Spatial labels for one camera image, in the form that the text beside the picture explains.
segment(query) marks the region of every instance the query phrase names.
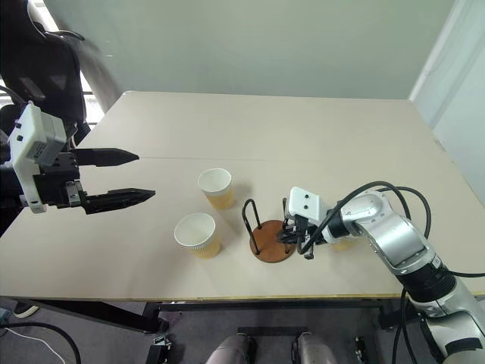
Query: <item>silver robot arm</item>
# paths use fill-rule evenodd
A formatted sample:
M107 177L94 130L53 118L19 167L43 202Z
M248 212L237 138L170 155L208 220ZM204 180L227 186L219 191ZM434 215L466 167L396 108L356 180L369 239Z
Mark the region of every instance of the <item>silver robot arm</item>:
M303 220L304 229L311 230L328 212L318 195L299 187L290 191L285 218L295 225ZM408 291L426 323L429 344L439 348L445 363L485 362L485 310L462 281L449 273L424 235L392 209L383 193L366 191L351 199L322 235L327 243L338 243L349 235L367 237L373 251Z

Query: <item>white wall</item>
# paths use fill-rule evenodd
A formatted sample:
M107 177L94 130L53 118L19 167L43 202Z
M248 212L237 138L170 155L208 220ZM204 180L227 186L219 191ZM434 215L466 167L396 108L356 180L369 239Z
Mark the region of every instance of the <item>white wall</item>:
M485 205L485 1L459 0L450 19L411 99Z
M123 91L405 99L452 0L45 0Z

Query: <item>cup rim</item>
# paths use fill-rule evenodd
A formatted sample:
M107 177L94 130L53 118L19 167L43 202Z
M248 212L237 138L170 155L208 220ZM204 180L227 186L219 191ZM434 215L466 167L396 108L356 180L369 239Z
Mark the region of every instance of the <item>cup rim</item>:
M180 228L180 226L181 226L182 223L186 222L190 218L193 218L195 215L204 215L204 216L208 216L210 218L210 221L211 221L211 233L203 241L201 241L200 243L197 243L197 244L185 244L185 243L182 243L179 240L179 238L177 238L177 229ZM191 214L185 215L183 218L180 219L180 221L177 223L177 225L175 225L175 228L174 228L174 238L175 238L175 240L181 246L186 246L186 247L193 248L193 249L199 249L199 248L204 247L207 243L210 243L212 241L212 238L214 237L214 232L215 232L215 220L214 220L214 218L212 216L210 216L206 212L193 212Z
M204 187L201 186L201 178L202 176L212 172L212 171L223 171L225 172L226 175L229 176L229 180L228 182L222 187L222 188L217 188L216 190L209 190L209 189L206 189ZM227 189L229 186L230 186L230 183L232 182L233 180L233 175L227 170L227 169L224 169L224 168L210 168L210 169L206 169L205 171L203 171L200 175L199 175L199 178L197 179L197 186L199 186L199 188L206 192L206 193L218 193L218 192L221 192L221 191L224 191L225 189Z

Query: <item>white paper cup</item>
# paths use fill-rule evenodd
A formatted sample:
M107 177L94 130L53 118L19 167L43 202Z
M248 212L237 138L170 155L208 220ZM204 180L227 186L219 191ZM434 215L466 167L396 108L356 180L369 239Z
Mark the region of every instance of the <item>white paper cup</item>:
M216 209L227 209L234 204L231 180L229 171L212 168L201 173L197 184Z
M209 214L196 212L179 221L174 231L175 240L201 258L212 258L219 253L221 244L215 233L215 221Z

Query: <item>table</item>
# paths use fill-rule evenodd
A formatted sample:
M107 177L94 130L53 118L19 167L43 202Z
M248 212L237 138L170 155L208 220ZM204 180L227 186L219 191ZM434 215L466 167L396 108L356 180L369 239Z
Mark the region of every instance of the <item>table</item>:
M281 219L281 199L292 186L334 204L371 180L420 190L433 212L430 242L443 261L456 271L483 271L477 227L485 209L405 100L127 92L81 147L140 156L118 167L82 167L89 194L138 187L156 195L97 215L24 209L0 239L0 295L169 302L397 297L399 282L366 243L343 252L319 246L313 261L294 254L271 265L251 254L241 218L249 197L262 221ZM214 210L197 187L199 173L214 167L233 175L231 209ZM423 228L419 200L408 200ZM175 224L191 212L216 220L223 244L216 258L198 259L175 243ZM465 283L485 293L485 279Z

